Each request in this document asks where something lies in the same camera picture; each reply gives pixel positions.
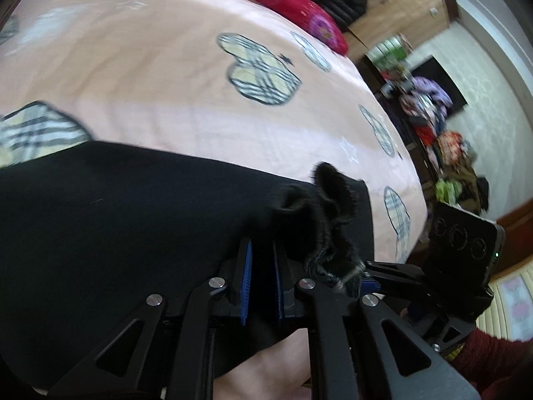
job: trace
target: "black mount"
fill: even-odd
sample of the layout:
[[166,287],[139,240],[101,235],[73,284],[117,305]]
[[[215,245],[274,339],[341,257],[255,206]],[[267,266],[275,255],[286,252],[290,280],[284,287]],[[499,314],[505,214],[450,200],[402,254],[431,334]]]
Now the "black mount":
[[[249,244],[243,239],[221,276],[199,285],[188,299],[167,302],[150,295],[49,395],[143,391],[159,396],[166,387],[166,400],[211,400],[216,331],[240,324],[247,305],[242,284]],[[465,318],[461,306],[453,307],[422,269],[367,263],[367,282],[416,303],[420,317],[410,323],[374,294],[354,299],[312,279],[293,278],[295,262],[279,244],[272,245],[272,257],[278,323],[308,328],[314,400],[357,400],[360,393],[366,399],[479,399],[442,357],[473,331],[475,317]],[[479,300],[490,303],[489,296],[487,288]]]

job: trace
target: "star pattern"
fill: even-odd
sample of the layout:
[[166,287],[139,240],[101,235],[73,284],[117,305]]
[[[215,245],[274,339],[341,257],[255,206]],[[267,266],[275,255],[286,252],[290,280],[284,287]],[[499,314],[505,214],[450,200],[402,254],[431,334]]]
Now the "star pattern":
[[350,144],[344,137],[342,137],[342,140],[340,140],[339,145],[346,153],[348,161],[350,161],[351,163],[355,162],[359,164],[359,160],[357,159],[357,149],[355,148],[355,146]]
[[117,9],[128,8],[132,10],[139,10],[141,7],[144,6],[147,6],[147,4],[135,0],[126,1],[124,3],[117,3]]

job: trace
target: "pile of clothes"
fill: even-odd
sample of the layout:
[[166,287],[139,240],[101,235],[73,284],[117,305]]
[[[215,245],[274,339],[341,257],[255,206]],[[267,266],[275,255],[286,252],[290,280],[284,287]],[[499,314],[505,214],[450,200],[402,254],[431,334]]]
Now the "pile of clothes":
[[411,78],[412,90],[400,97],[400,104],[424,146],[433,144],[446,129],[450,96],[435,81],[424,77]]
[[459,132],[446,130],[447,109],[453,105],[449,95],[433,80],[413,77],[409,81],[412,89],[400,96],[400,104],[443,176],[435,184],[436,198],[477,215],[488,210],[489,183],[472,168],[477,157],[474,149]]

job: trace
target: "red sleeve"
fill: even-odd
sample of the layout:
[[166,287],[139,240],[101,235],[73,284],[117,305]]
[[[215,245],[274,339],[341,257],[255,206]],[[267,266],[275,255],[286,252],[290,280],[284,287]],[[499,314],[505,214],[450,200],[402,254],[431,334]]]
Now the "red sleeve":
[[475,383],[479,392],[483,392],[498,379],[509,377],[531,356],[532,341],[498,339],[476,329],[468,336],[452,365],[464,378]]

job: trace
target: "wooden cabinet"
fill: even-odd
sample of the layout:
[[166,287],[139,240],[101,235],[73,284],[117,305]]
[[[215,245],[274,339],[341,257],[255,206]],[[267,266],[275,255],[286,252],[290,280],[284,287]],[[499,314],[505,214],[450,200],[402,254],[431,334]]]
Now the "wooden cabinet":
[[367,13],[344,35],[350,47],[348,57],[356,63],[364,55],[363,47],[372,49],[398,33],[417,47],[448,26],[444,0],[368,0]]

